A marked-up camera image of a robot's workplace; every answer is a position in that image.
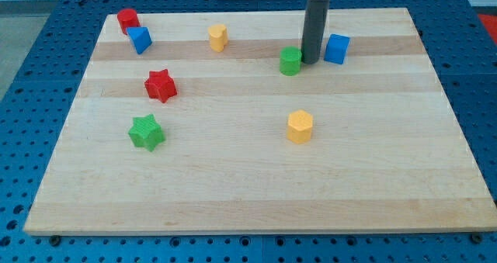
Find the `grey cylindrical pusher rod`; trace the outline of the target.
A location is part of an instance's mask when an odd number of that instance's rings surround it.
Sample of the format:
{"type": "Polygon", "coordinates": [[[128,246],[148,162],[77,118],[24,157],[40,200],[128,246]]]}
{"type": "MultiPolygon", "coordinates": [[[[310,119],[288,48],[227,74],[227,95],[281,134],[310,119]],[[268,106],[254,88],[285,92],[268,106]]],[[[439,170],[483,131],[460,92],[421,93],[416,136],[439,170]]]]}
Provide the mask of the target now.
{"type": "Polygon", "coordinates": [[[321,45],[330,0],[307,0],[301,38],[302,62],[315,64],[321,55],[321,45]]]}

